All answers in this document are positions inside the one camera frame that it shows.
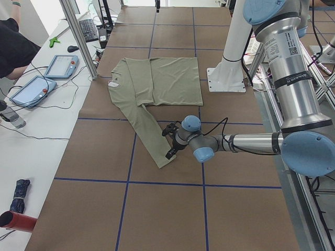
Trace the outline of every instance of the tablet screen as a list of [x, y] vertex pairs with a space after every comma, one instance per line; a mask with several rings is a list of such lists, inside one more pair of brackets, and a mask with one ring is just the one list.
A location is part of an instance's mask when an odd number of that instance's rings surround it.
[[48, 71], [48, 76], [64, 76], [72, 60], [73, 56], [57, 56]]
[[52, 83], [52, 81], [48, 81], [41, 77], [35, 78], [29, 85], [25, 86], [22, 91], [15, 95], [13, 100], [21, 104], [27, 104], [33, 101], [43, 89], [48, 89], [47, 82], [48, 85]]

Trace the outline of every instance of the white label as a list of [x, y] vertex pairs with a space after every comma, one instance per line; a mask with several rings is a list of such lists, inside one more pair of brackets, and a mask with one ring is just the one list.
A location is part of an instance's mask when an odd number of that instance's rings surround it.
[[273, 35], [265, 43], [266, 55], [269, 58], [269, 64], [278, 59], [288, 59], [296, 55], [301, 55], [299, 40], [294, 31], [286, 31]]
[[115, 82], [113, 82], [113, 81], [109, 81], [109, 82], [108, 82], [108, 86], [110, 86], [110, 87], [118, 87], [119, 84], [118, 84], [118, 83], [115, 83]]

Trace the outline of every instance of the green clip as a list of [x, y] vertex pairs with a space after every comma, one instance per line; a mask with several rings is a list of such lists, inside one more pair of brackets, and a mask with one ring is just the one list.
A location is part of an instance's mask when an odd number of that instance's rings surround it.
[[49, 44], [49, 47], [52, 48], [54, 43], [60, 43], [61, 41], [58, 41], [57, 37], [54, 37], [52, 39], [49, 40], [50, 41], [50, 44]]

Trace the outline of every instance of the bottle cap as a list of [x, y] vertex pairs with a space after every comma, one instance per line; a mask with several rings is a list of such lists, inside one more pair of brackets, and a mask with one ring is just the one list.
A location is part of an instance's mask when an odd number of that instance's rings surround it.
[[4, 100], [0, 100], [0, 111], [6, 110], [7, 103]]

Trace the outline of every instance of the white desk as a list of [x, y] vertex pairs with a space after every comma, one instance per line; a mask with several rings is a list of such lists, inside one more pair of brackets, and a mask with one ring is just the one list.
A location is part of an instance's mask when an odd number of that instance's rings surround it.
[[[67, 26], [67, 21], [60, 21], [50, 38], [58, 35]], [[43, 45], [32, 62], [35, 67], [49, 65], [54, 55], [69, 54], [67, 52], [68, 46], [76, 45], [71, 30], [63, 34], [59, 40], [61, 43], [55, 43], [53, 48], [49, 48], [49, 40]], [[94, 46], [100, 47], [98, 41], [90, 42], [87, 46], [91, 56], [96, 51]], [[79, 64], [73, 74], [76, 75], [80, 68], [85, 66], [85, 62], [79, 50], [72, 54], [79, 57]], [[39, 73], [32, 71], [25, 74], [16, 85], [23, 86], [35, 75], [39, 75]], [[60, 86], [66, 81], [57, 82]], [[34, 108], [19, 110], [17, 113], [26, 120], [27, 125], [18, 129], [18, 131], [39, 138], [69, 138], [91, 84], [91, 77], [87, 68], [74, 79], [74, 82], [79, 86], [79, 89], [70, 109]], [[39, 105], [68, 107], [72, 102], [75, 90], [76, 87], [70, 82], [67, 87], [60, 87], [50, 93]], [[9, 96], [16, 91], [18, 89], [12, 89]], [[6, 99], [6, 102], [10, 106], [14, 105], [8, 99]], [[2, 121], [1, 124], [15, 129], [10, 123]], [[25, 199], [26, 209], [24, 214], [38, 218], [68, 141], [29, 139], [3, 127], [0, 127], [0, 135], [0, 214], [9, 210], [16, 181], [30, 179], [31, 185]], [[0, 236], [7, 232], [9, 231], [0, 228]], [[0, 250], [24, 250], [30, 236], [30, 233], [15, 231], [0, 242]]]

